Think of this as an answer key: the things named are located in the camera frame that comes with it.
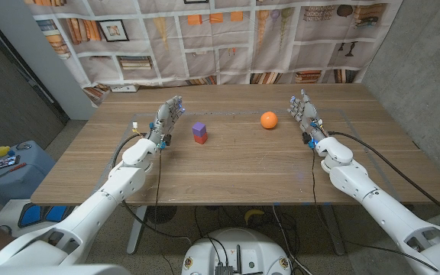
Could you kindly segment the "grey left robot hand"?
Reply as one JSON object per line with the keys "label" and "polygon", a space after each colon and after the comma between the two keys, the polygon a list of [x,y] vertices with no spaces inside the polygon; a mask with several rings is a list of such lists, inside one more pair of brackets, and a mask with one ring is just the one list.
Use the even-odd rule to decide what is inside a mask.
{"label": "grey left robot hand", "polygon": [[153,141],[158,147],[163,144],[170,145],[171,133],[175,123],[185,112],[183,97],[175,95],[168,99],[157,110],[154,120],[150,123],[150,131],[147,139]]}

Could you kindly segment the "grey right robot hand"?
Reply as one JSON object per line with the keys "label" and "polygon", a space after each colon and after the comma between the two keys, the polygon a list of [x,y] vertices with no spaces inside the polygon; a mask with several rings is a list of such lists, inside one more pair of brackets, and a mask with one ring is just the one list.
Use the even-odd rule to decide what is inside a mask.
{"label": "grey right robot hand", "polygon": [[322,139],[328,137],[327,132],[322,129],[322,119],[304,89],[300,90],[300,97],[291,97],[287,111],[299,124],[303,143],[310,148],[315,149]]}

